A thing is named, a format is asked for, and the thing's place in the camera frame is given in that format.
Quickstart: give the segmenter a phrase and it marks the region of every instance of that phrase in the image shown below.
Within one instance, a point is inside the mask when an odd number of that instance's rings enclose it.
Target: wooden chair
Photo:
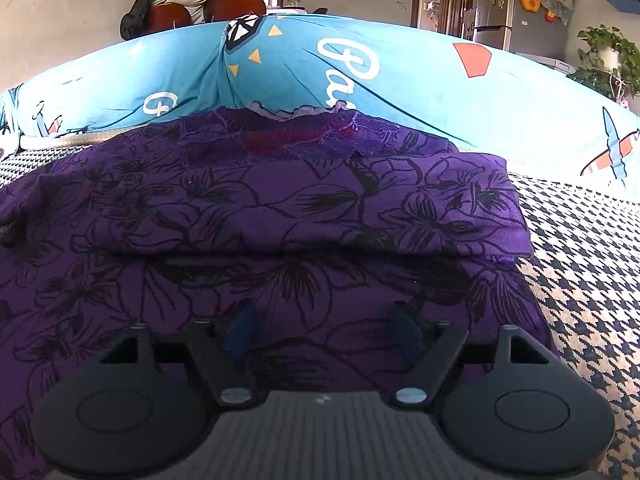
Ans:
[[[262,16],[267,13],[263,0],[207,0],[204,4],[204,21],[228,22],[249,13]]]
[[[192,25],[189,11],[180,4],[154,5],[146,14],[146,34]]]

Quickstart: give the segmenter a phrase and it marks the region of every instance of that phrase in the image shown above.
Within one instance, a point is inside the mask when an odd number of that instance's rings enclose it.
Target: purple garment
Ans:
[[[354,110],[127,132],[0,189],[0,226],[2,480],[43,476],[34,403],[135,322],[224,322],[254,298],[264,389],[395,388],[393,301],[556,351],[514,264],[532,247],[505,162]]]

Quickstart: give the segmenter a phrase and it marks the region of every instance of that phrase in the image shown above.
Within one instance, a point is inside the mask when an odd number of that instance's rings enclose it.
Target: potted plant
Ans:
[[[581,67],[568,77],[622,103],[640,95],[640,51],[617,27],[581,30],[588,50],[578,49]]]

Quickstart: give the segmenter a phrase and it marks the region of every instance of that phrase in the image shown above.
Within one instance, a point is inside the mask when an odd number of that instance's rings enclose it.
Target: ribbed gray surface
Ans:
[[[187,460],[153,480],[500,480],[470,465],[424,414],[389,409],[375,392],[274,392],[229,413]],[[590,472],[565,480],[602,480]],[[49,480],[67,480],[53,474]]]

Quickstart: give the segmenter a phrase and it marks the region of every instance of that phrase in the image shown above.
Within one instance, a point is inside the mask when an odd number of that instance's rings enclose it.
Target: black jacket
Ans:
[[[145,18],[153,0],[136,0],[131,10],[122,17],[120,35],[123,40],[139,38],[145,31]]]

